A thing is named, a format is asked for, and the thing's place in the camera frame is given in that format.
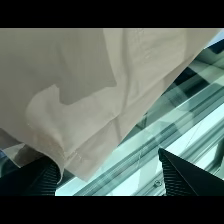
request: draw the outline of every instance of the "cloth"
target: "cloth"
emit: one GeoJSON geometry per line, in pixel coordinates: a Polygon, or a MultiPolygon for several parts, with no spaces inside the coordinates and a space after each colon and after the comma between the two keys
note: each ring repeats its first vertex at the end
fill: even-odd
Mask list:
{"type": "Polygon", "coordinates": [[[219,31],[0,29],[0,127],[88,180],[219,31]]]}

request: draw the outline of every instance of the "white fabric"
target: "white fabric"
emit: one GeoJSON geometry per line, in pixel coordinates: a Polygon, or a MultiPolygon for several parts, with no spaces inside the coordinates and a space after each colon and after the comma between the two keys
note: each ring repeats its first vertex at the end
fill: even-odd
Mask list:
{"type": "Polygon", "coordinates": [[[87,180],[219,31],[0,29],[0,127],[87,180]]]}

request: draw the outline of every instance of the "beige cloth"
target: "beige cloth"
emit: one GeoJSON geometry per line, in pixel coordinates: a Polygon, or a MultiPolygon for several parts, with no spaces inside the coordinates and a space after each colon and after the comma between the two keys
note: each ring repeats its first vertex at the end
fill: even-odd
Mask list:
{"type": "Polygon", "coordinates": [[[219,30],[0,29],[0,127],[87,180],[219,30]]]}

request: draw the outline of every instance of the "glass surface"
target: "glass surface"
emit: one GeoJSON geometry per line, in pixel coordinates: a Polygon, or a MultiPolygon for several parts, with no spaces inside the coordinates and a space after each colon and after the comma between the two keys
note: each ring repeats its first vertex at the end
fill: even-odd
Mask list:
{"type": "Polygon", "coordinates": [[[223,50],[204,49],[87,183],[70,177],[56,195],[164,195],[159,147],[224,177],[223,50]]]}

